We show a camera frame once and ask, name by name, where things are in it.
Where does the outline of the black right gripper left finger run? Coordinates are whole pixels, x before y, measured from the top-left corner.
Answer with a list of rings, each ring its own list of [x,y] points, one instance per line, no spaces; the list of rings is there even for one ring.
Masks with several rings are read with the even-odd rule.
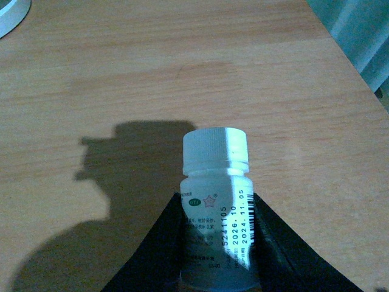
[[[175,193],[131,258],[103,291],[179,291],[184,259],[184,211]]]

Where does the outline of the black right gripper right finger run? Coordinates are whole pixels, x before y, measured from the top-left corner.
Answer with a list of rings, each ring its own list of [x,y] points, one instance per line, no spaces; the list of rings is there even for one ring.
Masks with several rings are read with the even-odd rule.
[[[254,194],[256,259],[263,291],[360,291]]]

